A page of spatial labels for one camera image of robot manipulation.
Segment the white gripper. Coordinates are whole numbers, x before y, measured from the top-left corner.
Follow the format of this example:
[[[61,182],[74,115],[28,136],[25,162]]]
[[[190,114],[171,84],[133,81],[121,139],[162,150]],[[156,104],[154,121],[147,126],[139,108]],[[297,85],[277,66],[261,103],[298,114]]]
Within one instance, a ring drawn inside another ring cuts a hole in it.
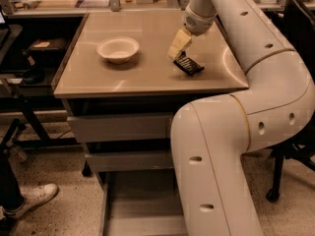
[[[172,61],[176,60],[191,44],[192,34],[199,36],[206,33],[212,26],[216,16],[217,11],[214,7],[206,11],[206,16],[202,16],[195,12],[190,5],[188,5],[185,9],[183,17],[184,28],[180,29],[174,37],[167,52],[168,57]]]

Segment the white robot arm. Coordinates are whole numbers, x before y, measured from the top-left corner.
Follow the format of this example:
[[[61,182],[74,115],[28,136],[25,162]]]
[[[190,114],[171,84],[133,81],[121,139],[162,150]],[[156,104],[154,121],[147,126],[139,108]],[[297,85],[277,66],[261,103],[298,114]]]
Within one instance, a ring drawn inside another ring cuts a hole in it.
[[[240,157],[301,131],[314,83],[297,51],[253,0],[190,0],[186,28],[220,19],[249,87],[201,98],[172,120],[171,153],[189,236],[264,236]]]

